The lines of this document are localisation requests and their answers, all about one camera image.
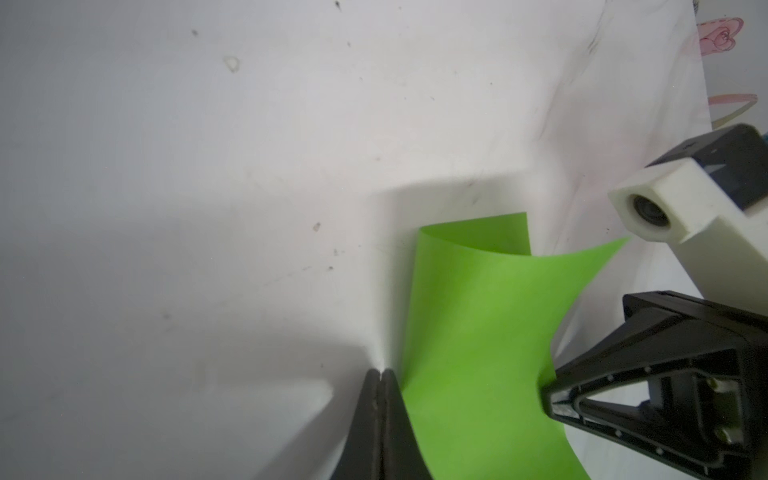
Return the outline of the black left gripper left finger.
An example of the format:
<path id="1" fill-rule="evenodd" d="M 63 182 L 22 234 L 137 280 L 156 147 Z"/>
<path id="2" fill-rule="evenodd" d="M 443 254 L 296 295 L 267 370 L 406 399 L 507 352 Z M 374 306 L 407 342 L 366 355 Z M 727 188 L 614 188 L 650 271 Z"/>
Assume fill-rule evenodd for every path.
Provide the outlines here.
<path id="1" fill-rule="evenodd" d="M 380 383 L 378 370 L 366 372 L 331 480 L 377 480 L 381 477 Z"/>

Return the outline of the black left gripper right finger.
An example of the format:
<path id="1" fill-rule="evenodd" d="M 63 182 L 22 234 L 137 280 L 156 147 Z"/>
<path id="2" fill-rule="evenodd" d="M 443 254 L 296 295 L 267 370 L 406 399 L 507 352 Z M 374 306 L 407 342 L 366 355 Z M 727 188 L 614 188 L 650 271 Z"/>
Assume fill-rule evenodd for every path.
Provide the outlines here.
<path id="1" fill-rule="evenodd" d="M 381 478 L 432 480 L 416 440 L 395 372 L 381 376 Z"/>

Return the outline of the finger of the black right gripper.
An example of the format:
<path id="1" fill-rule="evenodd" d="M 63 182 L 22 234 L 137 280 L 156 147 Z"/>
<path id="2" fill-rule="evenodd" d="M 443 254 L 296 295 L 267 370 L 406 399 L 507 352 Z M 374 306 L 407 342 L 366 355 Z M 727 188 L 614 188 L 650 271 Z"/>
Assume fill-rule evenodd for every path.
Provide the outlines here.
<path id="1" fill-rule="evenodd" d="M 767 476 L 767 318 L 672 291 L 557 369 L 548 417 L 697 479 Z"/>

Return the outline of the green square paper sheet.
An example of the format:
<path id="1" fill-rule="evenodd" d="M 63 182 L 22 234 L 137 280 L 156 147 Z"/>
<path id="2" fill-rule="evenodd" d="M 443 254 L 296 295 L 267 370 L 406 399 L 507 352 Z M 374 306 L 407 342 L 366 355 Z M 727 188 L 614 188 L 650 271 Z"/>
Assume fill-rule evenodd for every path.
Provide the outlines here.
<path id="1" fill-rule="evenodd" d="M 586 477 L 540 390 L 559 325 L 622 246 L 535 256 L 523 213 L 419 230 L 400 386 L 433 478 Z"/>

